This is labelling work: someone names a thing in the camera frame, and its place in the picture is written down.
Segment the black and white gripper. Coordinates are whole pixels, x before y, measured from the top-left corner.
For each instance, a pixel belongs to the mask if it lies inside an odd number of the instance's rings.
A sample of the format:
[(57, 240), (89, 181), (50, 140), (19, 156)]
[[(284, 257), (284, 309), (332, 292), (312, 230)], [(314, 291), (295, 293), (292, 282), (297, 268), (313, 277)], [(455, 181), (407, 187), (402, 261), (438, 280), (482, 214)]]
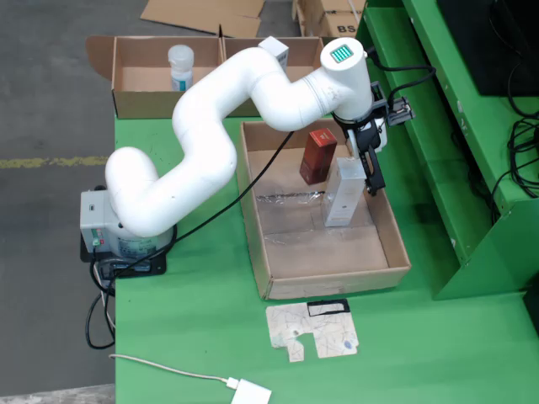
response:
[(385, 119), (387, 108), (373, 109), (362, 120), (344, 120), (332, 113), (334, 121), (344, 133), (347, 147), (352, 157), (360, 157), (366, 173), (368, 194), (376, 196), (380, 189), (386, 187), (382, 170), (376, 157), (376, 149), (387, 144), (385, 135)]

